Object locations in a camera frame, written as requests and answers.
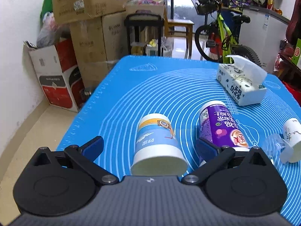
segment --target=wooden chair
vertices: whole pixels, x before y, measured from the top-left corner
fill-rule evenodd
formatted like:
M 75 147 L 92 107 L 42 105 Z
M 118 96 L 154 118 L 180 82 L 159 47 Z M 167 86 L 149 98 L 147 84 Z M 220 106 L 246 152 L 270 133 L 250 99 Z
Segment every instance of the wooden chair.
M 164 34 L 166 37 L 185 37 L 186 38 L 186 48 L 189 49 L 189 56 L 192 54 L 192 27 L 194 23 L 188 19 L 168 19 L 166 9 L 164 9 Z M 169 27 L 180 26 L 186 28 L 185 36 L 175 36 L 172 31 L 169 31 Z

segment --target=purple label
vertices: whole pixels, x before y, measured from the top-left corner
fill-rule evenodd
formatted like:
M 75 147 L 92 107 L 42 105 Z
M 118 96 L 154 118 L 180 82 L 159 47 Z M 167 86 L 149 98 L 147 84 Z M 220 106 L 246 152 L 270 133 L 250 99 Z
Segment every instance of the purple label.
M 219 147 L 249 147 L 227 107 L 210 105 L 202 111 L 199 120 L 201 138 Z

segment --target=orange bottle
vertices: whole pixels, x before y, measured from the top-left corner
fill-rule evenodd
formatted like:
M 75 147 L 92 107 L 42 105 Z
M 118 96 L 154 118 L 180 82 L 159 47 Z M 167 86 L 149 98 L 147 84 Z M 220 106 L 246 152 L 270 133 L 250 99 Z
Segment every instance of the orange bottle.
M 268 0 L 267 9 L 273 10 L 274 0 Z
M 277 9 L 277 8 L 274 8 L 274 11 L 280 15 L 282 15 L 282 10 L 281 9 Z

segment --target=bicycle wheel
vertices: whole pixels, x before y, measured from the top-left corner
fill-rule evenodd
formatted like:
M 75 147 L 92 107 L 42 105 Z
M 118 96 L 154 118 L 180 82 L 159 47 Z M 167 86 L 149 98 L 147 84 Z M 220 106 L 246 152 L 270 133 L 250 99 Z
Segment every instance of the bicycle wheel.
M 206 47 L 206 42 L 208 40 L 214 40 L 216 47 Z M 199 27 L 195 32 L 195 45 L 197 46 L 198 51 L 205 60 L 222 63 L 222 42 L 217 27 L 215 27 L 214 25 L 203 25 Z
M 261 62 L 258 58 L 258 55 L 255 53 L 253 49 L 244 45 L 232 46 L 232 53 L 235 55 L 240 55 L 253 63 L 257 64 L 261 67 Z

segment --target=blue silicone mat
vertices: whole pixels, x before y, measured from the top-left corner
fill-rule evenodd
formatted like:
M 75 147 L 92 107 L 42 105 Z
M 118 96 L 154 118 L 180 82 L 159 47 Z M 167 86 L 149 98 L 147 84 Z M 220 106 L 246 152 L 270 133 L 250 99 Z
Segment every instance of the blue silicone mat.
M 71 144 L 81 146 L 101 135 L 105 146 L 95 163 L 121 179 L 130 175 L 139 120 L 161 113 L 168 116 L 181 143 L 189 163 L 187 174 L 198 167 L 198 114 L 208 101 L 220 100 L 227 105 L 250 146 L 261 146 L 270 134 L 281 133 L 289 118 L 300 121 L 301 108 L 277 77 L 268 74 L 265 79 L 268 90 L 261 104 L 239 107 L 216 80 L 217 67 L 209 61 L 124 57 L 76 116 L 57 150 Z M 275 166 L 288 187 L 281 214 L 299 225 L 301 161 Z

